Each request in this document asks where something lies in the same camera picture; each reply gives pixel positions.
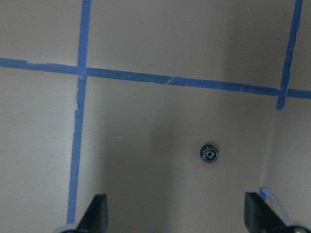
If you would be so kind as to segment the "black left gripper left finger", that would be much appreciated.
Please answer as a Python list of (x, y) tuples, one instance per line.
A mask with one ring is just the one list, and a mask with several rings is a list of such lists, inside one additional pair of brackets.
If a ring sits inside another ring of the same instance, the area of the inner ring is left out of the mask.
[(106, 233), (108, 228), (108, 207), (106, 194), (97, 194), (92, 199), (79, 222), (78, 233)]

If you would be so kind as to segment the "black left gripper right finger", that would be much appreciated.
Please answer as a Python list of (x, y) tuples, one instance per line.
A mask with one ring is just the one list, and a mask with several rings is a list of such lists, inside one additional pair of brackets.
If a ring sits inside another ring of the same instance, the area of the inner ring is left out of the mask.
[(249, 233), (285, 233), (287, 226), (259, 194), (244, 195), (244, 224)]

